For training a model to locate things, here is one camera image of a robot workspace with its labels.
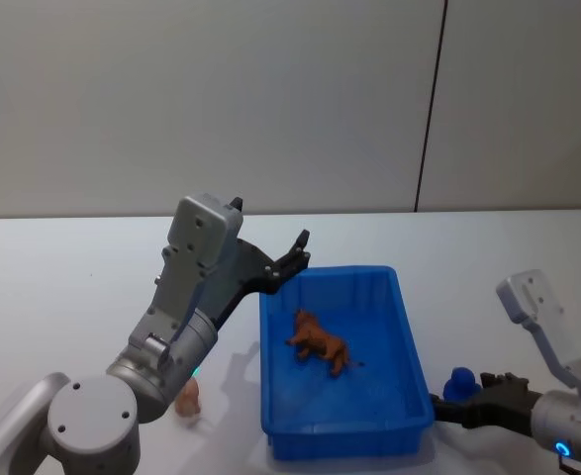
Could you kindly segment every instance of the blue tray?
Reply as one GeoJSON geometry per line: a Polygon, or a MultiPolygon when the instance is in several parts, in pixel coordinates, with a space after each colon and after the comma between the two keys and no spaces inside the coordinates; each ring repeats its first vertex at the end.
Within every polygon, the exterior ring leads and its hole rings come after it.
{"type": "Polygon", "coordinates": [[[390,267],[310,268],[261,295],[261,426],[274,458],[415,453],[434,420],[429,391],[390,267]],[[363,366],[296,359],[294,313],[315,313],[363,366]]]}

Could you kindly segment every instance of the orange toy animal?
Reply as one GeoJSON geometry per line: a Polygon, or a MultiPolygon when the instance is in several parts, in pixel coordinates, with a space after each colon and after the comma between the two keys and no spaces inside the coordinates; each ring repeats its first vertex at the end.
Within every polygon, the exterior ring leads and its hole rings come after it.
{"type": "Polygon", "coordinates": [[[335,378],[340,375],[343,368],[351,364],[345,342],[323,330],[316,315],[298,310],[294,321],[294,333],[286,343],[301,348],[297,354],[299,359],[306,359],[311,353],[318,354],[321,359],[332,362],[330,374],[335,378]]]}
{"type": "Polygon", "coordinates": [[[175,398],[175,412],[181,418],[190,418],[200,414],[200,387],[195,378],[189,379],[175,398]]]}

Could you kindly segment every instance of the tabletop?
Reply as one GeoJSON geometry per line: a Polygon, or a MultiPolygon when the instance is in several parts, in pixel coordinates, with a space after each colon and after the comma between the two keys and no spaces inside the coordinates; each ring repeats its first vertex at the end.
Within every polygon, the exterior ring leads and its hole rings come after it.
{"type": "MultiPolygon", "coordinates": [[[[170,218],[0,220],[0,406],[16,388],[62,371],[102,374],[153,294],[170,218]]],[[[505,277],[548,276],[581,347],[581,211],[247,216],[240,236],[275,258],[302,229],[311,266],[396,269],[429,390],[454,366],[513,372],[560,388],[531,336],[495,294],[505,277]]],[[[138,474],[556,473],[556,459],[496,427],[436,424],[415,456],[280,463],[261,431],[258,300],[248,296],[202,363],[202,417],[170,409],[141,427],[138,474]]],[[[60,474],[48,458],[39,474],[60,474]]]]}

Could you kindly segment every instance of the gray robot arm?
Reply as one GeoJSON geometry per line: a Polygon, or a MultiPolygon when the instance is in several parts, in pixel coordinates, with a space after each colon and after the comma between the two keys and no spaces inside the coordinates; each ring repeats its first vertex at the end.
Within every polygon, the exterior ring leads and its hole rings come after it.
{"type": "Polygon", "coordinates": [[[533,438],[544,448],[581,461],[581,353],[565,326],[564,309],[540,270],[513,275],[497,287],[508,316],[534,338],[553,376],[578,394],[549,391],[536,401],[533,438]]]}
{"type": "Polygon", "coordinates": [[[243,296],[274,293],[308,266],[303,231],[273,261],[238,238],[242,200],[182,200],[145,314],[107,374],[54,373],[0,421],[0,475],[31,475],[48,455],[66,475],[127,475],[140,460],[139,424],[164,414],[243,296]]]}

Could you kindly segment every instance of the blue toy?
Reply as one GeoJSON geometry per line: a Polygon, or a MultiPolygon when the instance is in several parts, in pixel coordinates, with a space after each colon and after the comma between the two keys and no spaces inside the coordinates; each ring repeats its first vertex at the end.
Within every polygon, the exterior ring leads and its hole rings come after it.
{"type": "Polygon", "coordinates": [[[475,375],[468,368],[453,368],[450,379],[444,385],[444,400],[450,403],[464,403],[481,391],[475,375]]]}

